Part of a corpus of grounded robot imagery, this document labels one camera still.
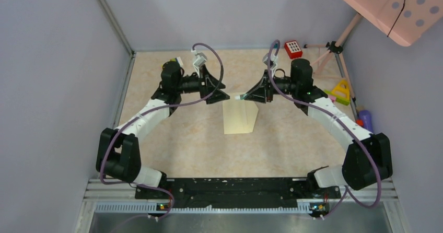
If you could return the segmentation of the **pale yellow envelope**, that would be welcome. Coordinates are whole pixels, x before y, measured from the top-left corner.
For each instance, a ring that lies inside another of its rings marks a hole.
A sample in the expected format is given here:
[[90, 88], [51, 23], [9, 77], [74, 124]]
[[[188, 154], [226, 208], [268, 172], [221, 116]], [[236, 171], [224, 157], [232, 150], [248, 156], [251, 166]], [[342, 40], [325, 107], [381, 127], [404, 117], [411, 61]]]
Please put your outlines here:
[[226, 100], [223, 105], [224, 134], [249, 134], [255, 127], [259, 108], [251, 101]]

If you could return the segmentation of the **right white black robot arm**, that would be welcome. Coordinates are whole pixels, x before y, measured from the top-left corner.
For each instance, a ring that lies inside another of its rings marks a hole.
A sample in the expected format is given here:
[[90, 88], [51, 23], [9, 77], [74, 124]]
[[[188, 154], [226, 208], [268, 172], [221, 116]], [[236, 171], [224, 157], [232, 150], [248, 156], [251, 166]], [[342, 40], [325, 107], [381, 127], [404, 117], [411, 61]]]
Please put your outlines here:
[[283, 93], [295, 99], [295, 106], [318, 121], [345, 149], [341, 166], [322, 167], [308, 173], [306, 190], [312, 197], [321, 197], [328, 187], [347, 185], [361, 190], [392, 176], [389, 138], [361, 127], [332, 102], [328, 95], [313, 84], [313, 69], [307, 59], [294, 59], [289, 76], [270, 77], [276, 71], [265, 70], [261, 80], [248, 92], [236, 97], [267, 103]]

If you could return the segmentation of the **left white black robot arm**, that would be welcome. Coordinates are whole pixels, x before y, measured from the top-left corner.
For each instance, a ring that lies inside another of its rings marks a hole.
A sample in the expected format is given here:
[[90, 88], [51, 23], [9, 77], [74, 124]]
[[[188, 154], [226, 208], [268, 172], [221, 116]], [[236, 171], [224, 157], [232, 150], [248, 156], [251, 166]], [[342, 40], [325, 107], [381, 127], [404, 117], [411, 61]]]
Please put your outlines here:
[[136, 183], [147, 186], [155, 198], [167, 193], [165, 174], [143, 166], [140, 144], [161, 121], [170, 117], [178, 107], [184, 106], [182, 94], [198, 92], [206, 104], [228, 100], [223, 90], [222, 79], [216, 79], [206, 65], [199, 73], [185, 75], [178, 59], [167, 61], [162, 66], [161, 81], [147, 104], [124, 124], [106, 128], [100, 134], [96, 170], [100, 176], [110, 176], [117, 183]]

